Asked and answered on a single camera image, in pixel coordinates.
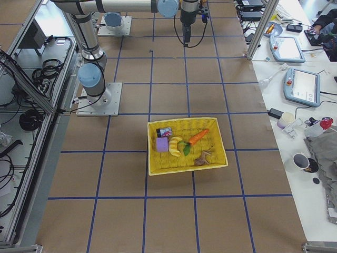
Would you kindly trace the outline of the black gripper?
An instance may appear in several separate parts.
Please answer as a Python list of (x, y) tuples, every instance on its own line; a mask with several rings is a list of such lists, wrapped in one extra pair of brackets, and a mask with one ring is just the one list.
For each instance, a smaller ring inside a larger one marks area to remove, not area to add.
[(188, 44), (191, 39), (191, 26), (198, 13), (198, 0), (182, 0), (180, 21), (183, 24), (183, 43)]

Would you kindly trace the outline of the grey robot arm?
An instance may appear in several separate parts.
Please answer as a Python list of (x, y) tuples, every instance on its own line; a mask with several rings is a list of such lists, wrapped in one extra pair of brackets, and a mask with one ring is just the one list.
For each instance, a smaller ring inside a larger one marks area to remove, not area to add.
[(85, 63), (78, 71), (78, 79), (86, 91), (89, 105), (94, 108), (109, 104), (112, 94), (105, 83), (107, 56), (100, 47), (94, 30), (93, 12), (115, 14), (115, 26), (119, 26), (122, 21), (121, 12), (160, 13), (166, 18), (180, 13), (184, 46), (188, 45), (191, 26), (201, 12), (200, 1), (54, 1), (54, 4), (70, 17), (68, 23), (73, 28), (76, 41), (81, 45)]

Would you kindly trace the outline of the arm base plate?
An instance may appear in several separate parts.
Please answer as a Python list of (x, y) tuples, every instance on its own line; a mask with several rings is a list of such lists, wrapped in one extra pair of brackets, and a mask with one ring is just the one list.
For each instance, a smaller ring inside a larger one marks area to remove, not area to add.
[(102, 97), (94, 104), (95, 99), (88, 97), (80, 100), (76, 110), (78, 116), (118, 116), (120, 99), (122, 93), (122, 83), (108, 82)]
[(98, 36), (123, 37), (129, 36), (132, 17), (105, 14), (98, 25)]

